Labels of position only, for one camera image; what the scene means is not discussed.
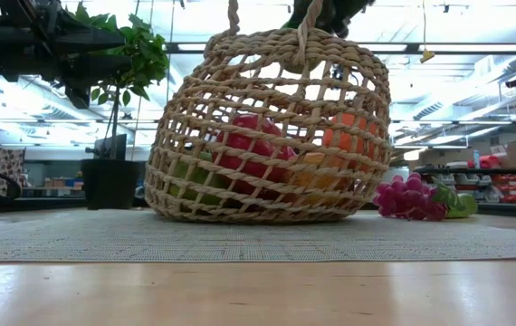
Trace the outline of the red-orange round fruit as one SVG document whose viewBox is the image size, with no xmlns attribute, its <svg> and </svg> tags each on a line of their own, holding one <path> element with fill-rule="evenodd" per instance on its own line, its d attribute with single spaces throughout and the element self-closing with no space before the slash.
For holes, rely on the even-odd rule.
<svg viewBox="0 0 516 326">
<path fill-rule="evenodd" d="M 256 114 L 239 114 L 233 119 L 233 124 L 237 127 L 243 127 L 247 129 L 258 129 L 258 116 Z M 267 134 L 273 134 L 281 136 L 282 131 L 272 122 L 270 119 L 264 119 L 262 125 L 262 132 Z M 235 149 L 247 150 L 250 148 L 253 139 L 238 133 L 230 133 L 226 140 L 226 145 Z M 266 140 L 256 140 L 252 149 L 252 153 L 256 153 L 265 157 L 270 157 L 275 151 L 275 146 Z M 294 158 L 296 153 L 289 146 L 282 146 L 277 158 L 290 160 Z M 238 169 L 242 164 L 240 158 L 223 155 L 218 163 L 219 166 L 230 169 Z M 244 164 L 242 171 L 246 174 L 254 177 L 262 177 L 266 172 L 267 167 L 262 163 L 256 163 L 248 161 Z M 272 182 L 282 182 L 286 169 L 273 168 L 271 173 L 268 175 L 267 180 Z M 233 191 L 241 194 L 251 195 L 256 187 L 250 185 L 245 181 L 235 181 Z M 258 197 L 267 200 L 274 200 L 278 197 L 279 193 L 263 188 L 259 193 Z"/>
</svg>

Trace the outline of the purple grape bunch with leaf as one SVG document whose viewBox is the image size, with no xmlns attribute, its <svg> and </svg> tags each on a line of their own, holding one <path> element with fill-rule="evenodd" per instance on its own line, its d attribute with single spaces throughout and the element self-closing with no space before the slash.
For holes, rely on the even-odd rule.
<svg viewBox="0 0 516 326">
<path fill-rule="evenodd" d="M 372 202 L 383 217 L 418 221 L 443 221 L 449 207 L 459 206 L 458 194 L 436 178 L 431 187 L 417 173 L 407 179 L 395 175 L 390 183 L 381 183 Z"/>
</svg>

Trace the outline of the floral patterned chair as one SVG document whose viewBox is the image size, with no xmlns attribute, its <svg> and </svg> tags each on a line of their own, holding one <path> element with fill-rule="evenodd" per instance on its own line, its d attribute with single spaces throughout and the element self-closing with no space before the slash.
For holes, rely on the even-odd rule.
<svg viewBox="0 0 516 326">
<path fill-rule="evenodd" d="M 23 149 L 0 149 L 0 196 L 17 198 L 24 181 Z"/>
</svg>

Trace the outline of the red distant object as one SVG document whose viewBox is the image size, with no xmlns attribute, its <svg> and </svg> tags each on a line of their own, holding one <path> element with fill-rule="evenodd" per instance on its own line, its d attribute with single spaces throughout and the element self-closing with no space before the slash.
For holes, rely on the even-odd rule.
<svg viewBox="0 0 516 326">
<path fill-rule="evenodd" d="M 478 159 L 470 159 L 467 161 L 468 168 L 494 169 L 501 168 L 500 159 L 494 155 L 482 156 Z"/>
</svg>

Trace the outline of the grey woven placemat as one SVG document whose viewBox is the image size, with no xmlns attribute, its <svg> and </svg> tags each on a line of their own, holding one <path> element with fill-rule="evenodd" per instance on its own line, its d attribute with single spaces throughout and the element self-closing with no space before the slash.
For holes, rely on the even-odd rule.
<svg viewBox="0 0 516 326">
<path fill-rule="evenodd" d="M 516 230 L 355 216 L 334 223 L 174 222 L 73 211 L 0 224 L 0 262 L 419 262 L 516 259 Z"/>
</svg>

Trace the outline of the orange fruit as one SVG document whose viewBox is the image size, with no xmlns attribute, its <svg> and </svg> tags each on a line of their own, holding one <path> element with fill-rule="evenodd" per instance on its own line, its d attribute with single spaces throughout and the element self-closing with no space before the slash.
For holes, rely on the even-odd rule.
<svg viewBox="0 0 516 326">
<path fill-rule="evenodd" d="M 374 123 L 368 123 L 365 118 L 360 118 L 358 121 L 358 127 L 362 130 L 368 129 L 368 131 L 376 135 L 377 134 L 377 126 Z M 345 132 L 338 132 L 339 134 L 339 148 L 345 149 L 348 151 L 352 150 L 352 144 L 355 144 L 355 152 L 358 154 L 365 154 L 368 157 L 372 157 L 375 154 L 375 144 L 370 142 L 367 143 L 364 139 L 359 139 L 358 137 L 352 136 Z M 324 147 L 329 147 L 334 137 L 334 131 L 332 129 L 326 129 L 322 136 L 322 145 Z"/>
</svg>

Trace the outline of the red apple yellow stem cavity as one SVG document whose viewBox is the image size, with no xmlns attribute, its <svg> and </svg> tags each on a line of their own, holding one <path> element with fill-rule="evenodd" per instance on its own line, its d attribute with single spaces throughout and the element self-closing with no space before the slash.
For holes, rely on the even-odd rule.
<svg viewBox="0 0 516 326">
<path fill-rule="evenodd" d="M 328 159 L 326 163 L 323 163 L 324 155 L 322 153 L 307 153 L 303 160 L 304 163 L 320 165 L 322 168 L 340 168 L 343 163 L 343 159 L 333 156 Z M 292 184 L 297 187 L 307 187 L 311 184 L 311 181 L 315 178 L 315 175 L 309 171 L 294 172 L 287 171 L 283 175 L 283 181 L 287 184 Z M 319 177 L 313 184 L 313 187 L 324 189 L 324 190 L 344 190 L 349 187 L 350 179 L 347 177 L 330 177 L 322 176 Z M 339 198 L 333 197 L 321 197 L 318 195 L 308 195 L 302 201 L 304 205 L 317 205 L 322 206 L 335 206 L 340 201 Z"/>
</svg>

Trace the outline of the woven wicker handle basket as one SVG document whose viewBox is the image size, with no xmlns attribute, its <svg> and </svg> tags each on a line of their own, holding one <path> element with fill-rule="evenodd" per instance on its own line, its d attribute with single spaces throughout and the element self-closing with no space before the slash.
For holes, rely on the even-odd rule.
<svg viewBox="0 0 516 326">
<path fill-rule="evenodd" d="M 195 67 L 167 103 L 158 124 L 155 142 L 146 165 L 145 198 L 160 216 L 179 221 L 227 223 L 299 223 L 337 221 L 356 213 L 373 196 L 390 160 L 388 141 L 388 71 L 370 50 L 315 27 L 323 0 L 311 0 L 307 14 L 297 29 L 284 28 L 244 35 L 239 31 L 237 0 L 229 0 L 229 28 L 213 36 L 205 47 L 203 62 Z M 358 78 L 336 81 L 331 78 L 334 64 L 348 66 Z M 237 127 L 239 114 L 256 114 L 258 129 Z M 377 134 L 358 127 L 360 118 L 377 126 Z M 264 119 L 282 131 L 281 136 L 262 132 Z M 334 131 L 329 147 L 322 145 L 326 129 Z M 370 158 L 339 148 L 338 132 L 345 132 L 375 144 Z M 226 145 L 230 133 L 253 139 L 250 148 Z M 252 153 L 256 140 L 270 141 L 275 151 L 270 157 Z M 282 146 L 296 156 L 277 158 Z M 202 160 L 201 152 L 212 155 Z M 307 153 L 322 153 L 343 159 L 340 168 L 322 168 L 304 163 Z M 240 158 L 238 169 L 218 165 L 223 155 Z M 184 178 L 174 177 L 177 162 L 189 169 Z M 242 171 L 248 161 L 262 163 L 262 177 Z M 189 181 L 194 168 L 210 172 L 204 184 Z M 312 172 L 307 187 L 267 180 L 273 168 Z M 229 183 L 228 188 L 210 187 L 214 174 Z M 347 177 L 344 190 L 313 187 L 319 177 Z M 235 181 L 256 187 L 251 195 L 233 191 Z M 176 197 L 169 187 L 180 187 Z M 195 201 L 183 195 L 191 188 Z M 274 200 L 259 198 L 263 189 L 278 192 Z M 218 205 L 201 204 L 202 195 L 220 197 Z M 308 195 L 339 198 L 335 206 L 304 205 Z"/>
</svg>

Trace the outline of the green plastic fruit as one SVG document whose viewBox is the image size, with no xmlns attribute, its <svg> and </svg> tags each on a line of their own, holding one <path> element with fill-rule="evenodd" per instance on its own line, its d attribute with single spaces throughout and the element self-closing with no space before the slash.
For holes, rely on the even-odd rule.
<svg viewBox="0 0 516 326">
<path fill-rule="evenodd" d="M 376 0 L 323 0 L 323 7 L 316 20 L 315 27 L 338 38 L 345 39 L 349 35 L 349 25 L 353 17 L 365 12 Z M 291 18 L 283 28 L 297 29 L 307 14 L 311 0 L 294 0 Z"/>
<path fill-rule="evenodd" d="M 199 157 L 202 160 L 206 160 L 206 161 L 212 160 L 212 155 L 205 151 L 201 152 Z M 173 176 L 184 178 L 186 176 L 188 169 L 189 169 L 189 166 L 187 163 L 185 163 L 183 161 L 178 161 L 176 168 L 174 170 Z M 205 180 L 209 176 L 209 174 L 210 174 L 210 172 L 208 170 L 197 167 L 197 168 L 194 168 L 194 170 L 188 180 L 192 181 L 194 183 L 197 183 L 197 184 L 204 184 Z M 219 175 L 214 174 L 212 176 L 212 179 L 208 183 L 208 186 L 217 187 L 217 188 L 228 188 L 229 183 L 227 181 L 223 180 Z M 172 184 L 169 187 L 168 193 L 171 196 L 176 197 L 178 195 L 179 191 L 180 191 L 180 187 L 176 186 L 175 184 Z M 191 188 L 189 188 L 185 192 L 183 197 L 185 199 L 195 201 L 197 198 L 197 195 L 198 195 L 198 193 L 195 190 L 192 190 Z M 202 195 L 200 203 L 205 204 L 205 205 L 218 205 L 220 203 L 220 201 L 221 201 L 220 197 L 216 197 L 213 195 Z"/>
</svg>

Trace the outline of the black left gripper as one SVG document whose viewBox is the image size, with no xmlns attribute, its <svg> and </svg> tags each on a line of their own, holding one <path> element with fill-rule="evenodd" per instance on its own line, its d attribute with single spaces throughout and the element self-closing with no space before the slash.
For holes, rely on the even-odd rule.
<svg viewBox="0 0 516 326">
<path fill-rule="evenodd" d="M 27 72 L 45 79 L 103 80 L 131 69 L 123 55 L 84 54 L 69 61 L 62 51 L 99 51 L 120 47 L 116 32 L 62 20 L 61 0 L 0 0 L 0 75 L 15 82 Z"/>
</svg>

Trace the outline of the distant orange blue storage boxes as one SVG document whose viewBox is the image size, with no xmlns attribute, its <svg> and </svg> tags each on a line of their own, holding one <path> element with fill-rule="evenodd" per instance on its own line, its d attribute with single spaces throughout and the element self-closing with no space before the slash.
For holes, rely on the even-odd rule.
<svg viewBox="0 0 516 326">
<path fill-rule="evenodd" d="M 47 177 L 44 180 L 44 186 L 47 188 L 71 188 L 82 190 L 84 185 L 82 178 L 70 177 Z"/>
</svg>

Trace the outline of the black distant workbench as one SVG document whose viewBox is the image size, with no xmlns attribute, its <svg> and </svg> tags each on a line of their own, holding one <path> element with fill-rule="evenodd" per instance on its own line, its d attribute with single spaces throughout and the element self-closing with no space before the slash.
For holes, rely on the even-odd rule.
<svg viewBox="0 0 516 326">
<path fill-rule="evenodd" d="M 418 168 L 419 174 L 516 175 L 516 168 Z"/>
</svg>

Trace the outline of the potted green plant black pot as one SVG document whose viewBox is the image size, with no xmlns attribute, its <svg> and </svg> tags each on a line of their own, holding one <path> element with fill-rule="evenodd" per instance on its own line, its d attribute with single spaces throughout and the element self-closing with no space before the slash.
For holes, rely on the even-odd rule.
<svg viewBox="0 0 516 326">
<path fill-rule="evenodd" d="M 91 86 L 91 100 L 99 105 L 113 100 L 105 139 L 118 135 L 119 107 L 134 97 L 148 100 L 147 87 L 167 77 L 169 59 L 164 51 L 165 39 L 154 34 L 152 25 L 135 13 L 129 15 L 129 26 L 119 27 L 114 14 L 90 15 L 78 4 L 73 17 L 89 26 L 116 32 L 125 38 L 120 47 L 94 51 L 94 54 L 123 55 L 131 59 L 131 69 L 116 76 L 97 80 Z M 117 159 L 84 159 L 81 162 L 83 189 L 90 210 L 130 209 L 139 181 L 138 162 Z"/>
</svg>

